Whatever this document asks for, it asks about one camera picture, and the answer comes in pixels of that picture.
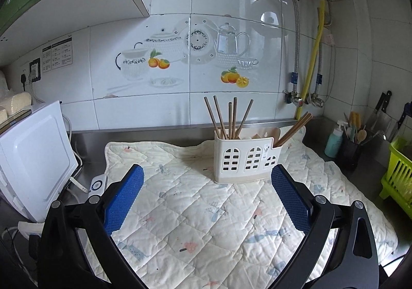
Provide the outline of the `wooden spoon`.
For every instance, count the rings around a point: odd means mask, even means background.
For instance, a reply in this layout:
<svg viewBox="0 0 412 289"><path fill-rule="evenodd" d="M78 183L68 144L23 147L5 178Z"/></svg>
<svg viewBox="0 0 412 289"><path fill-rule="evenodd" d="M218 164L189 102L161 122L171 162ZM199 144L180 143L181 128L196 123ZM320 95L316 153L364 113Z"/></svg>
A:
<svg viewBox="0 0 412 289"><path fill-rule="evenodd" d="M366 137L367 137L367 131L364 129L359 130L359 132L357 133L357 144L360 144L363 141L365 141Z"/></svg>

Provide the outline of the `small white blue device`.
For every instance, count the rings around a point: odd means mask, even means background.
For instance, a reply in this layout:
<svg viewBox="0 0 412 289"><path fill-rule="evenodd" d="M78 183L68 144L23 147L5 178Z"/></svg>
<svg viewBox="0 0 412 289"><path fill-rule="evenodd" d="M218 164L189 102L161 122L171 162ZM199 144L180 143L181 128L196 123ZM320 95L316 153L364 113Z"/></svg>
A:
<svg viewBox="0 0 412 289"><path fill-rule="evenodd" d="M91 180L91 185L89 189L89 197L93 195L102 196L107 187L107 182L108 182L108 178L106 175L102 174L102 175L95 176Z"/></svg>

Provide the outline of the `white microwave oven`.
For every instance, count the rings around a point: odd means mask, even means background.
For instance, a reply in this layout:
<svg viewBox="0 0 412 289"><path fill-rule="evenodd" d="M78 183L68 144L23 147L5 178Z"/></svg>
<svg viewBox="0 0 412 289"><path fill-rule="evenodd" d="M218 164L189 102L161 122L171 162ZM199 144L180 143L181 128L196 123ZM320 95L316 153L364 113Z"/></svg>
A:
<svg viewBox="0 0 412 289"><path fill-rule="evenodd" d="M45 221L77 167L58 101L32 108L1 135L1 196L30 221Z"/></svg>

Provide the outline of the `quilted cream cloth mat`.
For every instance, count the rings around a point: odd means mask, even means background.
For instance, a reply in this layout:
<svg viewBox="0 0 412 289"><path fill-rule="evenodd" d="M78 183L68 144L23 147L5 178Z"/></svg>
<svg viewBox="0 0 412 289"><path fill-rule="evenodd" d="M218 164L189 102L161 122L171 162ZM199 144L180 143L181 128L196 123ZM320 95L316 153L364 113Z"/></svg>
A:
<svg viewBox="0 0 412 289"><path fill-rule="evenodd" d="M105 146L109 183L144 170L112 238L149 288L267 288L302 241L269 179L216 184L213 155L211 140Z"/></svg>

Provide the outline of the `cream plastic utensil holder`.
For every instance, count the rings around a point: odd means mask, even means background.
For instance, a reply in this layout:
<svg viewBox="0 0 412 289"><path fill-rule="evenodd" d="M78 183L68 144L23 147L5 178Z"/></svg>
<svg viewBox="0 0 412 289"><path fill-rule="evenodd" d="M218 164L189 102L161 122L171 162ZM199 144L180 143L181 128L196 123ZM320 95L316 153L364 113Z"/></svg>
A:
<svg viewBox="0 0 412 289"><path fill-rule="evenodd" d="M238 139L214 139L214 181L235 184L270 177L279 162L279 128L244 128Z"/></svg>

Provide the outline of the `black handled kitchen knife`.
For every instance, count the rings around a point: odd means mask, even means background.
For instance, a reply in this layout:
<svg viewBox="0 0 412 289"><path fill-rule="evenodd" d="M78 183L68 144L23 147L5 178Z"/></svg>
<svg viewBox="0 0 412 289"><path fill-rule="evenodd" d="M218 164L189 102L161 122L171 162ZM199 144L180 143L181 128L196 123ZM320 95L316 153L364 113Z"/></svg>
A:
<svg viewBox="0 0 412 289"><path fill-rule="evenodd" d="M367 121L367 129L370 131L386 130L390 124L390 117L386 113L390 99L392 97L391 90L382 93L376 104L371 116Z"/></svg>

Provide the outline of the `black utensil cup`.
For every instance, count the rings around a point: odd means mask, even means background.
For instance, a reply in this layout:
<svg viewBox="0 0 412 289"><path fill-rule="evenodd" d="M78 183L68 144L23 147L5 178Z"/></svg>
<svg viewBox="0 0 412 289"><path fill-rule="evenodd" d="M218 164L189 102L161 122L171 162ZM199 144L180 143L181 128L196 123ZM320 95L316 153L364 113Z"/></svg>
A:
<svg viewBox="0 0 412 289"><path fill-rule="evenodd" d="M365 148L366 146L351 142L344 136L335 163L344 174L353 173L357 168Z"/></svg>

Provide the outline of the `wall instruction sticker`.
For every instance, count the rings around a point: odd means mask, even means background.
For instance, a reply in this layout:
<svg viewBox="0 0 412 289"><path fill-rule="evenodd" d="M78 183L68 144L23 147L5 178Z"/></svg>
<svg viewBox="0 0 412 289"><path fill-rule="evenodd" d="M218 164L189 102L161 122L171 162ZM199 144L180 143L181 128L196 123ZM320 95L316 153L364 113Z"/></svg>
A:
<svg viewBox="0 0 412 289"><path fill-rule="evenodd" d="M68 36L42 48L42 72L49 72L73 63L73 39Z"/></svg>

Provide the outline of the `teal spray bottle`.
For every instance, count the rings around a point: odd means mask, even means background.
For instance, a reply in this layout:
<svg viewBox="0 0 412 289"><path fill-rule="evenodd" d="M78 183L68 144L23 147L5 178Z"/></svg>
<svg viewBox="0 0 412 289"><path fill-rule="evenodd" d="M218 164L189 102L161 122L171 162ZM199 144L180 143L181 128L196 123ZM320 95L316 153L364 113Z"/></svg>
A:
<svg viewBox="0 0 412 289"><path fill-rule="evenodd" d="M345 125L345 121L338 120L336 122L335 128L333 129L332 133L328 138L324 154L331 159L334 159L337 156L337 153L343 140Z"/></svg>

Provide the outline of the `green plastic dish rack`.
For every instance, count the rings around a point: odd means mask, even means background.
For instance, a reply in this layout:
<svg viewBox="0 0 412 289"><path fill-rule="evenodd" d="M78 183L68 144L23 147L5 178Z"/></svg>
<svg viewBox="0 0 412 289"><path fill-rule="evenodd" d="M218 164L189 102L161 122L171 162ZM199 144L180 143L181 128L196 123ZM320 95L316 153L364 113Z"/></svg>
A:
<svg viewBox="0 0 412 289"><path fill-rule="evenodd" d="M411 159L402 153L407 145L403 137L397 137L390 145L388 170L381 178L381 199L391 197L411 217Z"/></svg>

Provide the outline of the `black wall socket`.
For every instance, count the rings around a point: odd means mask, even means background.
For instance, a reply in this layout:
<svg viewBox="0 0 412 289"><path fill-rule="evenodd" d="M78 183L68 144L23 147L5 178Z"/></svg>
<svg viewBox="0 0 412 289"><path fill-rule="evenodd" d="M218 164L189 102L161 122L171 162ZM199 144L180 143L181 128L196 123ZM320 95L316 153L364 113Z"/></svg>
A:
<svg viewBox="0 0 412 289"><path fill-rule="evenodd" d="M34 59L29 63L29 81L36 82L40 80L40 58Z"/></svg>

